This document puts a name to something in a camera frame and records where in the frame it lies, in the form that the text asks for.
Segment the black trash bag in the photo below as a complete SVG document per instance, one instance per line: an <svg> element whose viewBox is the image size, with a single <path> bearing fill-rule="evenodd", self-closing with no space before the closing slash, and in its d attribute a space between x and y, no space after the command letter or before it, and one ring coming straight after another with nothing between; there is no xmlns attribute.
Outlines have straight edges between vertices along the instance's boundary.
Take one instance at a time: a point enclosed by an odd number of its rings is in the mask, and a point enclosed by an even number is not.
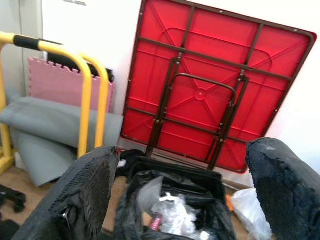
<svg viewBox="0 0 320 240"><path fill-rule="evenodd" d="M219 173L151 160L142 154L125 154L127 166L120 175L128 178L114 229L115 240L189 240L184 236L152 231L143 226L142 210L137 203L139 190L150 181L163 177L161 196L184 195L186 204L200 210L197 230L206 231L216 240L235 240L231 215L225 202L225 190Z"/></svg>

